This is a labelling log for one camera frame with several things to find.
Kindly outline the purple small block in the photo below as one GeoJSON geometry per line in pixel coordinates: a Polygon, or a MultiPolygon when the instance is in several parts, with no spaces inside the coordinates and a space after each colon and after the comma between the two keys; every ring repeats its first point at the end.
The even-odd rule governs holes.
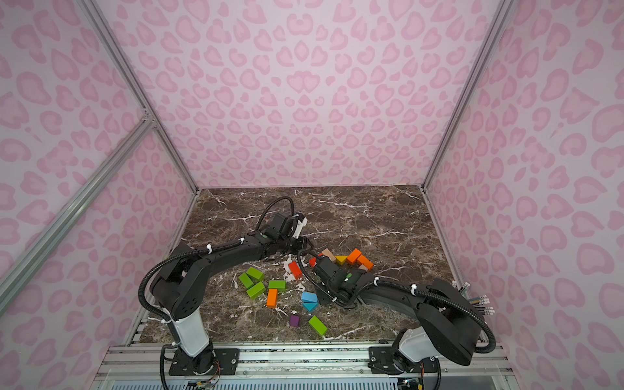
{"type": "Polygon", "coordinates": [[[300,325],[301,318],[298,315],[291,315],[289,319],[289,326],[292,328],[298,328],[300,325]]]}

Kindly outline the green block bottom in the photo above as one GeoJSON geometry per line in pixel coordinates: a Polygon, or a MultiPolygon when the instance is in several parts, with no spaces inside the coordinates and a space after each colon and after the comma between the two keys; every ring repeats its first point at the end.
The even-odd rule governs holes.
{"type": "Polygon", "coordinates": [[[310,320],[309,320],[309,325],[320,335],[320,336],[325,336],[327,331],[328,331],[328,327],[317,317],[317,316],[313,316],[310,320]]]}

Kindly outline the right corner frame post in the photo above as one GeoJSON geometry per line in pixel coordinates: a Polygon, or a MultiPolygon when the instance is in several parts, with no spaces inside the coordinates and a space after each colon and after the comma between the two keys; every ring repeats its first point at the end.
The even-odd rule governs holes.
{"type": "Polygon", "coordinates": [[[453,140],[453,135],[458,129],[462,116],[470,104],[474,91],[476,91],[476,88],[479,85],[479,81],[487,68],[487,64],[490,61],[498,42],[500,42],[500,39],[505,32],[505,28],[510,21],[510,18],[513,17],[517,3],[518,1],[514,0],[504,0],[500,1],[498,4],[497,11],[492,18],[492,23],[487,30],[481,47],[477,51],[474,58],[475,60],[471,65],[470,71],[461,90],[461,94],[459,94],[458,100],[452,111],[452,115],[440,140],[440,144],[435,151],[432,159],[432,165],[423,180],[421,190],[424,193],[427,193],[429,188],[432,187],[432,182],[435,179],[435,176],[442,164],[442,159],[445,157],[445,153],[453,140]]]}

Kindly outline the teal triangle block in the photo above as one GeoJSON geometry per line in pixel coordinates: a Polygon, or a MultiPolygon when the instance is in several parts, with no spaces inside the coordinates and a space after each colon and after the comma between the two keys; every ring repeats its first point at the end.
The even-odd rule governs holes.
{"type": "Polygon", "coordinates": [[[313,312],[319,306],[318,302],[303,302],[302,305],[308,312],[313,312]]]}

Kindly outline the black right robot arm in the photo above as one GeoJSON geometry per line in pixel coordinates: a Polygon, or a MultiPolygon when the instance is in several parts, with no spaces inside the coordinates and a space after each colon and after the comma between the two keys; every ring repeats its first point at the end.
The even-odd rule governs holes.
{"type": "Polygon", "coordinates": [[[484,312],[441,279],[423,287],[402,284],[370,271],[340,266],[310,250],[300,250],[296,263],[322,296],[323,305],[334,303],[346,310],[360,304],[378,305],[418,322],[417,328],[398,333],[390,349],[390,367],[378,367],[381,372],[413,372],[423,360],[440,357],[465,367],[475,354],[490,354],[497,347],[484,312]]]}

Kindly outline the green block far left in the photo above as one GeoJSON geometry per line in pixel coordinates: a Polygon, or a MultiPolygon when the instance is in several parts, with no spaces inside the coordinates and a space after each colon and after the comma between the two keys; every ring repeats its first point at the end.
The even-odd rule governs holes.
{"type": "Polygon", "coordinates": [[[249,290],[254,286],[254,281],[249,277],[247,273],[240,274],[240,276],[238,276],[238,279],[246,290],[249,290]]]}

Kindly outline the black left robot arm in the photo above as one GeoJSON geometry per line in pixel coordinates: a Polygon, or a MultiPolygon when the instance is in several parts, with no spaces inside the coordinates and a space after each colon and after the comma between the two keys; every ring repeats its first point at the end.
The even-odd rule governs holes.
{"type": "Polygon", "coordinates": [[[277,198],[265,208],[255,229],[242,237],[203,249],[178,246],[147,271],[138,287],[138,301],[164,321],[185,357],[205,357],[212,343],[200,306],[212,277],[244,263],[305,249],[307,238],[302,229],[306,223],[306,217],[295,211],[292,198],[277,198]]]}

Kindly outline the left corner frame post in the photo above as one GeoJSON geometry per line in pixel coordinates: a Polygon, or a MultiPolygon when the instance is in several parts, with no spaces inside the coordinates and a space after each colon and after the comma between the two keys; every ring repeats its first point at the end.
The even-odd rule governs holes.
{"type": "Polygon", "coordinates": [[[126,86],[128,86],[131,94],[135,97],[148,119],[154,123],[155,131],[159,136],[160,141],[163,143],[165,150],[169,154],[175,168],[184,179],[186,185],[188,185],[192,194],[199,194],[200,188],[193,179],[190,170],[183,161],[177,148],[174,146],[172,138],[167,134],[167,131],[162,125],[162,121],[157,115],[154,105],[150,102],[146,90],[139,81],[136,72],[133,70],[128,57],[125,55],[122,47],[118,43],[115,34],[113,33],[113,29],[107,22],[105,16],[102,14],[102,10],[99,5],[96,1],[92,0],[78,0],[76,1],[76,4],[81,8],[81,11],[83,11],[86,20],[94,29],[96,36],[104,46],[117,71],[120,73],[121,78],[125,82],[126,86]]]}

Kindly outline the orange block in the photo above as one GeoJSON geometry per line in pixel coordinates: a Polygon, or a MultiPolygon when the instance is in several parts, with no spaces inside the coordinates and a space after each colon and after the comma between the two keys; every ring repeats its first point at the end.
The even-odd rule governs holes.
{"type": "Polygon", "coordinates": [[[347,263],[349,265],[354,265],[357,263],[357,260],[361,257],[362,252],[358,249],[353,250],[346,258],[347,263]]]}
{"type": "Polygon", "coordinates": [[[278,294],[279,294],[278,289],[268,290],[268,296],[266,300],[266,303],[267,303],[266,306],[268,308],[275,309],[277,307],[278,294]]]}
{"type": "Polygon", "coordinates": [[[365,271],[372,271],[374,267],[374,264],[364,255],[360,255],[356,259],[356,263],[359,269],[362,269],[365,271]]]}

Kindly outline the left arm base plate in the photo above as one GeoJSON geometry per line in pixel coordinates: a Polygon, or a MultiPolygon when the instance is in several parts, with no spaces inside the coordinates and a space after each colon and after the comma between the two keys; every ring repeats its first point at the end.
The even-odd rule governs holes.
{"type": "Polygon", "coordinates": [[[170,376],[235,375],[240,349],[208,349],[190,357],[183,349],[174,354],[169,368],[170,376]]]}

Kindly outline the aluminium diagonal frame bar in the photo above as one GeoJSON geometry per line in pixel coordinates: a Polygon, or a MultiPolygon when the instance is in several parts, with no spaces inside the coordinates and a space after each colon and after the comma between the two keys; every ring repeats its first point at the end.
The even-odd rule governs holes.
{"type": "Polygon", "coordinates": [[[69,234],[90,208],[113,176],[132,156],[146,135],[153,129],[152,115],[146,115],[115,151],[107,157],[70,201],[55,215],[51,223],[33,240],[32,245],[17,259],[16,266],[1,280],[1,312],[5,313],[22,290],[42,268],[43,263],[69,234]]]}

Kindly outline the tan block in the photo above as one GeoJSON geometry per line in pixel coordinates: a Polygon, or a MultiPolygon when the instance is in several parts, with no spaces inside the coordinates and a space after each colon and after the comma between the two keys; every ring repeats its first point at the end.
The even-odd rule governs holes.
{"type": "Polygon", "coordinates": [[[331,250],[329,249],[325,249],[321,252],[321,255],[323,255],[324,257],[329,258],[332,262],[336,261],[336,256],[331,252],[331,250]]]}

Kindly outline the bundle of coloured pencils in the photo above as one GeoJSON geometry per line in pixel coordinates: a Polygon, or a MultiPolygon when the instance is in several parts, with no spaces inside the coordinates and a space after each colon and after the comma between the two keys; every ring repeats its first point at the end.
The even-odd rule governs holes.
{"type": "Polygon", "coordinates": [[[458,292],[479,312],[481,315],[492,316],[495,315],[495,310],[492,306],[490,306],[490,299],[487,295],[480,295],[477,297],[469,297],[468,296],[468,288],[471,285],[469,283],[464,283],[458,289],[458,292]]]}

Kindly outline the aluminium front rail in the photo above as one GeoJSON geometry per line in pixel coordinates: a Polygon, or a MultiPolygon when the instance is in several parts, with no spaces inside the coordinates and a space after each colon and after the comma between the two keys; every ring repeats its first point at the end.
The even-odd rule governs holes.
{"type": "Polygon", "coordinates": [[[517,389],[505,351],[477,354],[463,367],[445,358],[412,373],[375,373],[383,344],[357,341],[219,343],[220,375],[169,376],[170,389],[517,389]]]}

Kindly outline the light blue block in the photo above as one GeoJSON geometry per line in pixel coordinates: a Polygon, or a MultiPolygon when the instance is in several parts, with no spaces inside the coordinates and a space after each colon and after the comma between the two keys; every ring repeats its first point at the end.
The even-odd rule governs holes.
{"type": "Polygon", "coordinates": [[[311,292],[302,292],[302,301],[304,303],[318,303],[318,296],[311,292]]]}

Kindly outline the green block upper left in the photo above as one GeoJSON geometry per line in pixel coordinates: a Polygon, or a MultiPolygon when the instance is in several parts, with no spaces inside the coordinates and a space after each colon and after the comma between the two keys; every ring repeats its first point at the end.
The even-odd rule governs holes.
{"type": "Polygon", "coordinates": [[[265,278],[264,273],[254,267],[250,267],[247,270],[246,274],[248,277],[250,277],[250,279],[252,279],[255,282],[262,282],[264,281],[264,278],[265,278]]]}

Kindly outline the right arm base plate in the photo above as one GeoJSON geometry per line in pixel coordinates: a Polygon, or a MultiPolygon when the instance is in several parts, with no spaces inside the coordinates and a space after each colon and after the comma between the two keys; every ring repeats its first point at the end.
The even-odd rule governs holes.
{"type": "Polygon", "coordinates": [[[389,344],[373,346],[368,349],[368,367],[373,374],[402,375],[402,374],[435,374],[439,367],[432,359],[426,357],[420,362],[411,362],[407,357],[399,354],[389,344]]]}

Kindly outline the corner frame post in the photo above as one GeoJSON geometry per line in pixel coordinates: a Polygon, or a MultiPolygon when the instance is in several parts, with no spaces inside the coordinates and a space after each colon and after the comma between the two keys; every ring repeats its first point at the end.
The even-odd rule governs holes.
{"type": "Polygon", "coordinates": [[[513,17],[517,3],[518,1],[514,0],[504,0],[500,1],[498,4],[497,11],[492,18],[492,23],[487,30],[481,47],[477,51],[474,58],[475,60],[471,65],[470,71],[461,90],[461,94],[459,94],[458,100],[452,111],[452,115],[440,140],[440,144],[435,151],[432,159],[432,165],[423,180],[421,190],[424,193],[427,193],[429,188],[432,187],[432,182],[435,179],[435,176],[442,164],[442,159],[445,157],[445,153],[453,140],[453,135],[458,129],[462,116],[470,104],[474,91],[476,91],[476,88],[479,85],[479,81],[487,68],[487,64],[490,61],[498,42],[500,42],[500,39],[505,32],[505,28],[510,21],[510,18],[513,17]]]}
{"type": "Polygon", "coordinates": [[[125,55],[122,47],[118,43],[115,34],[113,33],[113,29],[107,22],[105,16],[102,14],[102,10],[99,5],[96,1],[92,0],[78,0],[76,1],[76,4],[81,8],[81,11],[83,11],[86,20],[94,29],[96,36],[104,46],[117,71],[120,73],[121,78],[125,82],[126,86],[128,86],[131,94],[135,97],[148,119],[154,123],[155,131],[159,136],[160,141],[163,143],[165,150],[169,154],[175,168],[184,179],[186,185],[188,185],[192,194],[199,194],[200,188],[193,179],[190,170],[183,161],[177,148],[174,146],[172,138],[167,134],[167,131],[162,125],[162,121],[157,115],[154,105],[150,102],[146,90],[139,81],[136,72],[133,70],[128,57],[125,55]]]}

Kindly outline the green block lower left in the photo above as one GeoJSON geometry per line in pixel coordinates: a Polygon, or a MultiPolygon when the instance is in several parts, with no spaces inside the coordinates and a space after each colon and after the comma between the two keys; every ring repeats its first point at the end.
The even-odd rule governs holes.
{"type": "Polygon", "coordinates": [[[260,297],[262,294],[264,294],[265,291],[266,291],[265,284],[263,284],[263,282],[259,282],[257,284],[252,285],[250,288],[248,288],[246,292],[250,299],[256,299],[260,297]]]}

